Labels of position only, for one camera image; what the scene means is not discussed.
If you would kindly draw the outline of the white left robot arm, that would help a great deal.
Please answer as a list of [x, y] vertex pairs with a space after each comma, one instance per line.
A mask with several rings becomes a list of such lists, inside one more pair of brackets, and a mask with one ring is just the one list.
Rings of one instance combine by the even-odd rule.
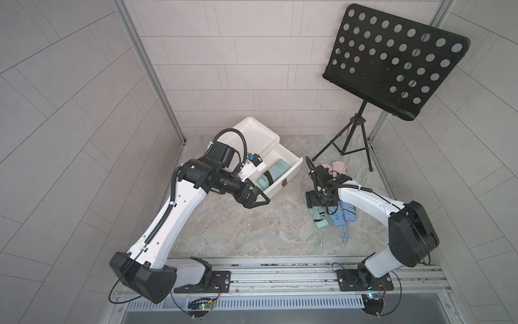
[[[229, 132], [239, 136], [245, 149], [233, 171], [228, 167], [238, 151], [219, 140]], [[203, 156], [174, 169], [169, 200], [129, 251], [116, 252], [109, 262], [118, 282], [155, 304], [175, 287], [209, 286], [212, 267], [206, 261], [193, 257], [168, 266], [167, 259], [186, 221], [208, 193], [230, 194], [247, 209], [269, 204], [267, 195], [250, 179], [266, 165], [247, 147], [239, 130], [226, 128], [214, 137]]]

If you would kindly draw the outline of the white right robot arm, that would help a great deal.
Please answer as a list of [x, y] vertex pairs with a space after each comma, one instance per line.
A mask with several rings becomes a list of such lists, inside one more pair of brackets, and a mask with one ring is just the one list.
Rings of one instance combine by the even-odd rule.
[[386, 248], [362, 260], [357, 270], [337, 272], [348, 288], [360, 290], [389, 290], [385, 283], [391, 271], [401, 267], [429, 265], [430, 253], [440, 240], [425, 208], [418, 202], [395, 201], [362, 186], [349, 176], [316, 166], [307, 157], [309, 177], [313, 190], [306, 193], [309, 211], [323, 220], [328, 217], [335, 226], [346, 227], [356, 220], [358, 210], [367, 213], [388, 230]]

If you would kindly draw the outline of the white top drawer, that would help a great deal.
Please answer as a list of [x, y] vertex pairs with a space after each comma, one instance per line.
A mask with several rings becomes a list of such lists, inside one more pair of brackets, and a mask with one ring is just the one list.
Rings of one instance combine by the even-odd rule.
[[250, 179], [272, 199], [300, 170], [303, 159], [278, 144], [267, 155], [261, 155], [267, 168], [256, 171]]

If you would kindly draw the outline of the white drawer cabinet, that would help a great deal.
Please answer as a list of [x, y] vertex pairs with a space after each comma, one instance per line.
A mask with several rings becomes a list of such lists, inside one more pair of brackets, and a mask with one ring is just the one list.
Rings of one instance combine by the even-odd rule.
[[[248, 153], [259, 154], [265, 160], [265, 163], [270, 163], [266, 161], [273, 161], [271, 163], [274, 163], [281, 158], [279, 153], [280, 136], [255, 118], [246, 117], [233, 128], [242, 133], [247, 143]], [[244, 154], [241, 138], [235, 132], [226, 132], [216, 141], [228, 144], [241, 154]]]

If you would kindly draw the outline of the mint green umbrella black band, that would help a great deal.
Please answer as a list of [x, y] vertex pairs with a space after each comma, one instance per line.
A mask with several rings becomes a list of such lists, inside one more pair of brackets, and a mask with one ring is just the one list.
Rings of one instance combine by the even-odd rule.
[[291, 166], [286, 161], [279, 159], [267, 171], [265, 171], [259, 179], [257, 179], [258, 187], [265, 191], [270, 186], [274, 185], [274, 183], [288, 172], [290, 168]]

